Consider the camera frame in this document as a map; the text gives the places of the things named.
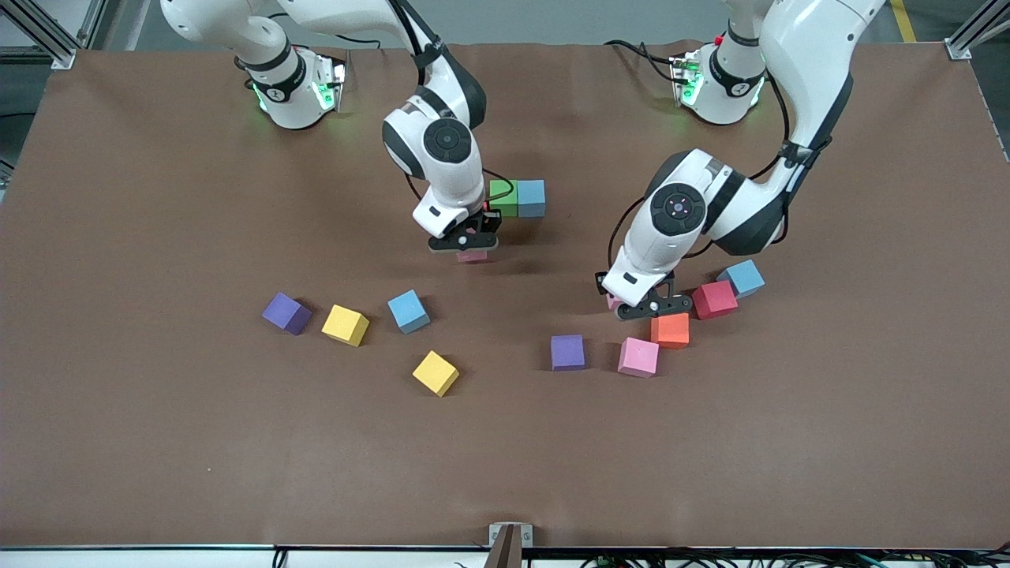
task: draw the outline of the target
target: brown table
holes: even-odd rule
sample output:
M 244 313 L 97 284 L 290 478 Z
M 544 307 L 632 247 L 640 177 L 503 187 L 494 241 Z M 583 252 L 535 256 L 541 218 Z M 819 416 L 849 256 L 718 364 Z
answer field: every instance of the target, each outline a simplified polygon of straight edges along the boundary
M 861 45 L 768 286 L 645 380 L 614 367 L 647 323 L 593 284 L 610 230 L 674 152 L 756 171 L 774 99 L 716 127 L 610 48 L 453 51 L 491 101 L 485 165 L 547 185 L 483 266 L 427 253 L 382 147 L 402 52 L 356 52 L 344 112 L 295 132 L 224 53 L 53 75 L 0 207 L 0 543 L 462 544 L 501 519 L 556 546 L 1005 540 L 1010 192 L 969 64 Z M 405 337 L 385 302 L 410 288 L 433 322 Z M 321 312 L 272 327 L 278 290 L 363 310 L 364 346 Z M 554 334 L 592 370 L 549 372 Z M 428 350 L 463 372 L 442 399 L 410 376 Z

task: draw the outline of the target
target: pink cube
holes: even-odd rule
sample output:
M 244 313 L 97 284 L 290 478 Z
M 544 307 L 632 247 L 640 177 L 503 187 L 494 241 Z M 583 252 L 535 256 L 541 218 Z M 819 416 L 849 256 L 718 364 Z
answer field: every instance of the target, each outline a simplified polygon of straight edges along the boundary
M 487 251 L 462 251 L 456 254 L 461 263 L 483 263 L 488 260 Z
M 659 358 L 659 345 L 628 338 L 621 345 L 617 372 L 647 379 L 655 374 L 655 362 Z
M 698 319 L 711 319 L 725 315 L 736 309 L 736 293 L 728 280 L 702 284 L 691 294 L 695 303 Z

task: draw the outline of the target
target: colored block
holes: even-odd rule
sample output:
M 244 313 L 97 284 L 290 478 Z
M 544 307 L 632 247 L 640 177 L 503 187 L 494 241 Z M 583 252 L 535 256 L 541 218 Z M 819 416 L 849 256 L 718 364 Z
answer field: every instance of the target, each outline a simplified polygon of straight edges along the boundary
M 650 339 L 663 349 L 684 349 L 691 340 L 690 325 L 691 316 L 687 313 L 653 317 Z
M 354 347 L 362 345 L 362 338 L 368 328 L 368 318 L 352 309 L 335 304 L 329 310 L 326 322 L 322 324 L 323 334 Z
M 410 290 L 393 298 L 389 302 L 389 309 L 396 318 L 396 324 L 404 334 L 411 334 L 431 322 L 424 306 L 421 305 L 417 292 Z
M 550 370 L 578 371 L 586 368 L 586 350 L 582 336 L 550 338 Z
M 488 260 L 487 251 L 461 251 L 456 254 L 456 260 L 461 263 L 483 263 Z
M 433 351 L 414 369 L 414 378 L 438 396 L 443 396 L 459 377 L 460 371 Z
M 519 216 L 519 182 L 516 180 L 511 181 L 515 189 L 508 195 L 505 194 L 509 190 L 509 185 L 502 180 L 491 180 L 491 184 L 488 186 L 488 197 L 494 197 L 495 195 L 504 196 L 490 201 L 491 208 L 500 209 L 503 217 Z
M 628 338 L 621 344 L 621 358 L 617 362 L 617 371 L 647 379 L 655 374 L 655 362 L 659 358 L 660 346 Z
M 542 217 L 547 211 L 543 180 L 519 180 L 519 216 Z
M 738 305 L 736 295 L 733 294 L 733 286 L 725 280 L 702 284 L 691 294 L 691 299 L 695 302 L 698 319 L 711 319 L 725 315 L 736 309 Z
M 729 281 L 733 286 L 733 294 L 736 299 L 745 298 L 753 294 L 765 285 L 765 279 L 758 272 L 758 266 L 753 261 L 744 261 L 738 265 L 733 265 L 716 278 L 717 281 Z
M 274 299 L 270 301 L 267 309 L 263 310 L 263 316 L 274 325 L 293 336 L 297 336 L 302 333 L 305 324 L 309 322 L 309 317 L 312 317 L 312 311 L 289 298 L 283 292 L 278 292 L 274 296 Z

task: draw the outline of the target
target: red cube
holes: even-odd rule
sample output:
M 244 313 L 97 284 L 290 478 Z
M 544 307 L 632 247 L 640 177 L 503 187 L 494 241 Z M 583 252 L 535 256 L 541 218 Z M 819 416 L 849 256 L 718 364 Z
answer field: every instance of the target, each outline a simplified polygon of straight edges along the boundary
M 691 299 L 694 300 L 698 319 L 711 319 L 725 315 L 736 309 L 738 305 L 736 294 L 733 293 L 733 285 L 728 280 L 702 284 L 691 294 Z

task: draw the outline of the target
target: light blue cube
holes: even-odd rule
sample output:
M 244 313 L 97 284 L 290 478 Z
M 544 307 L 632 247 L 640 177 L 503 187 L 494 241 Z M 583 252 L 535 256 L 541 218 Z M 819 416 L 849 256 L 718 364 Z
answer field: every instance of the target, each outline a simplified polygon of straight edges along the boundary
M 519 216 L 542 217 L 547 211 L 543 180 L 519 180 Z
M 417 297 L 417 292 L 413 290 L 393 298 L 388 303 L 393 317 L 396 318 L 396 324 L 404 334 L 416 332 L 431 322 L 428 313 L 424 311 L 424 306 L 421 305 L 420 298 Z
M 765 285 L 765 279 L 761 277 L 753 261 L 744 261 L 727 268 L 716 280 L 728 280 L 733 286 L 736 299 L 745 298 Z

